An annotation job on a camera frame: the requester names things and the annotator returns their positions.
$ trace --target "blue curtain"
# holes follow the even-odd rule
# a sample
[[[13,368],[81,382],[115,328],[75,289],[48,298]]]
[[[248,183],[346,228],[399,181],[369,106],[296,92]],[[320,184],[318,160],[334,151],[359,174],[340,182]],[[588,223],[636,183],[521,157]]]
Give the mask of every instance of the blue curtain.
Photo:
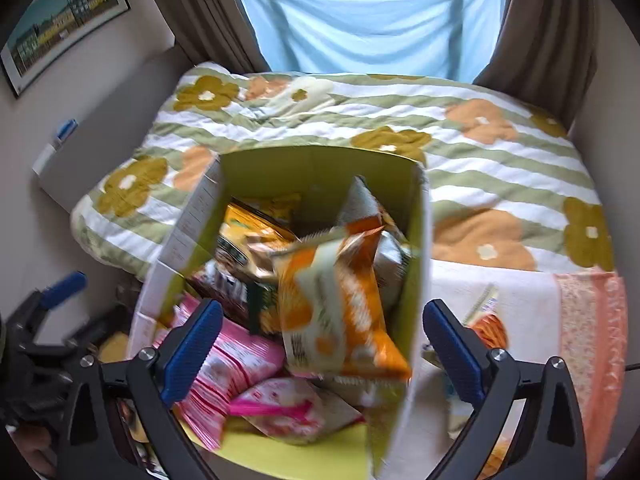
[[[472,82],[505,0],[242,0],[274,72],[428,75]]]

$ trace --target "picture frame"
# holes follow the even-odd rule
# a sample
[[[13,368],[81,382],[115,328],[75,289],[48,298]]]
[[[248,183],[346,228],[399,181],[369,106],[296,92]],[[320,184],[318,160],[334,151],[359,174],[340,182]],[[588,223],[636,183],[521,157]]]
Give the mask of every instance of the picture frame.
[[[16,98],[71,46],[129,9],[127,0],[33,0],[0,51]]]

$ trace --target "box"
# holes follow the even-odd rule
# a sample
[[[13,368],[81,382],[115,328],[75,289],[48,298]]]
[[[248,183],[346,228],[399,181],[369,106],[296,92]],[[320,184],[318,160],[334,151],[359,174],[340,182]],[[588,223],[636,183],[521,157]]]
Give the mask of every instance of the box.
[[[401,301],[387,320],[390,336],[412,365],[419,366],[416,337],[420,313],[430,299],[431,216],[424,168],[391,153],[338,146],[286,146],[230,152],[218,156],[191,194],[150,268],[136,305],[127,353],[151,345],[156,323],[169,324],[187,276],[212,257],[220,224],[232,196],[267,198],[299,192],[296,221],[332,225],[355,175],[409,240],[411,258]],[[225,429],[217,455],[276,478],[290,480],[364,480],[383,474],[408,420],[412,382],[380,386],[383,408],[367,412],[357,424],[308,446],[292,446],[265,436]],[[188,428],[192,441],[198,442]]]

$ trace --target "wall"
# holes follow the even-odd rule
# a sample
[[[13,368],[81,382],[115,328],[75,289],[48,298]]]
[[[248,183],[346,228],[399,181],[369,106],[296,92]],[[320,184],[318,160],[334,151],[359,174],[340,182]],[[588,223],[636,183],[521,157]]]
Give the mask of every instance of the wall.
[[[31,165],[57,126],[81,121],[127,74],[174,43],[153,0],[128,1],[131,10],[76,43],[19,99],[0,80],[0,313],[7,316],[31,290],[72,270],[89,278],[84,293],[50,316],[45,341],[107,307],[124,277],[76,244],[68,214],[34,183]]]
[[[596,183],[628,295],[627,362],[640,362],[640,45],[610,0],[598,3],[598,69],[572,130]],[[640,425],[640,370],[625,386],[608,455]]]

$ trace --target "framed picture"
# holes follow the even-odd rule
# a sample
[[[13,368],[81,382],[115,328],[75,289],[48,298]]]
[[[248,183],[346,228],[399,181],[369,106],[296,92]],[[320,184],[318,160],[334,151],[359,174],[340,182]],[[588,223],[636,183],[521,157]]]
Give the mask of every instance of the framed picture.
[[[0,52],[16,97],[74,43],[126,10],[127,0],[33,0]]]

